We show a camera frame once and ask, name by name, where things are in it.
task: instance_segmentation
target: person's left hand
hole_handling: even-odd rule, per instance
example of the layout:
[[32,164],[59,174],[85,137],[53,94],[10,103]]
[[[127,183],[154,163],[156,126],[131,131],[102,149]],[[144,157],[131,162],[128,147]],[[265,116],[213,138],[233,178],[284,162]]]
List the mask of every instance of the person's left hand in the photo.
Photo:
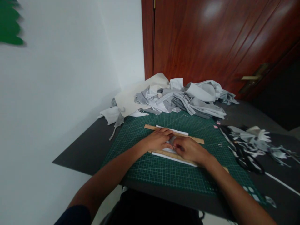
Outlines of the person's left hand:
[[171,148],[173,146],[169,143],[166,143],[173,136],[173,131],[168,128],[160,128],[159,130],[154,131],[144,139],[140,140],[137,145],[145,151],[149,150],[162,150],[164,148]]

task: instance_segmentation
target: cutting mat grid lines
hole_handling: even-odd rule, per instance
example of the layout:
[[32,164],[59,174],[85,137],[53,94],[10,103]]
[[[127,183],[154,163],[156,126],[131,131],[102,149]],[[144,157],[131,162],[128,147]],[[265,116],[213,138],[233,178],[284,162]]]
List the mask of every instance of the cutting mat grid lines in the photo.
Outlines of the cutting mat grid lines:
[[[204,139],[203,145],[217,160],[228,168],[230,174],[239,184],[251,187],[261,203],[265,200],[255,188],[248,173],[236,162],[228,148],[229,144],[212,119],[206,120],[190,116],[187,112],[150,114],[143,117],[127,117],[125,123],[113,142],[102,167],[127,149],[131,148],[153,131],[144,128],[145,124],[160,125],[179,131],[188,132],[190,136]],[[168,186],[207,195],[216,195],[219,189],[211,176],[202,168],[187,166],[180,162],[146,153],[126,173],[125,178],[156,185]]]

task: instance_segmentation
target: wooden ruler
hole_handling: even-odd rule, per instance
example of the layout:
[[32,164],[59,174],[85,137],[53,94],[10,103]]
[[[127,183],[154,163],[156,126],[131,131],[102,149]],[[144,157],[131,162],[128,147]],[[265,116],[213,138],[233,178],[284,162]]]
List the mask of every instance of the wooden ruler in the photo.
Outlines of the wooden ruler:
[[[148,124],[145,124],[144,128],[147,128],[147,129],[150,129],[150,130],[160,129],[159,127],[151,126],[151,125],[148,125]],[[194,141],[196,141],[197,143],[204,144],[204,140],[200,139],[200,138],[197,138],[197,137],[191,137],[191,136],[188,136],[188,135],[185,135],[185,134],[180,134],[180,133],[177,133],[177,132],[174,132],[173,134],[175,136],[189,137],[189,138],[193,139]]]
[[[159,154],[171,157],[171,158],[179,159],[181,161],[185,161],[187,163],[191,163],[193,165],[199,166],[198,164],[194,163],[193,161],[186,160],[186,159],[182,158],[180,155],[172,153],[172,152],[168,152],[168,151],[164,151],[164,150],[150,150],[148,152],[149,153],[152,153],[152,152],[159,153]],[[227,169],[227,167],[223,167],[223,168],[224,168],[224,170],[227,171],[227,173],[229,173],[229,170]]]

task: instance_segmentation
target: person's right hand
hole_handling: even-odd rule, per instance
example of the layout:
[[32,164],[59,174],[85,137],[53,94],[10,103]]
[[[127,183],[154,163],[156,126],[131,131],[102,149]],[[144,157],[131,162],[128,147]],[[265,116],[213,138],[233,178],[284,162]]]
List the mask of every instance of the person's right hand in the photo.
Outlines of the person's right hand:
[[173,142],[173,149],[182,158],[198,163],[203,167],[213,158],[205,148],[190,137],[176,137]]

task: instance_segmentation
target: white paper strip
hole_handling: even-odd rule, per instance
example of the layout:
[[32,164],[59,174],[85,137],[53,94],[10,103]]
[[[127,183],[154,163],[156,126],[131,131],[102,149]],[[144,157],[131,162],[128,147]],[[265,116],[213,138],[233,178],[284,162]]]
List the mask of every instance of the white paper strip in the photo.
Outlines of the white paper strip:
[[288,186],[287,184],[283,183],[281,180],[277,179],[276,177],[272,176],[271,174],[265,172],[266,175],[268,175],[269,177],[271,177],[272,179],[276,180],[278,183],[281,183],[283,186],[285,186],[286,188],[290,189],[292,192],[296,193],[297,195],[300,196],[300,193],[297,192],[296,190],[294,190],[293,188],[291,188],[290,186]]
[[177,133],[180,133],[180,134],[188,135],[188,132],[178,131],[178,130],[175,130],[175,129],[170,129],[170,130],[172,130],[174,132],[177,132]]
[[179,160],[179,159],[176,159],[176,158],[172,158],[172,157],[169,157],[169,156],[166,156],[166,155],[163,155],[163,154],[159,154],[159,153],[156,153],[156,152],[152,152],[151,153],[152,155],[157,155],[157,156],[160,156],[160,157],[164,157],[164,158],[167,158],[167,159],[170,159],[170,160],[173,160],[173,161],[177,161],[177,162],[180,162],[180,163],[184,163],[184,164],[187,164],[187,165],[190,165],[190,166],[193,166],[193,167],[198,167],[194,164],[191,164],[189,162],[186,162],[186,161],[182,161],[182,160]]

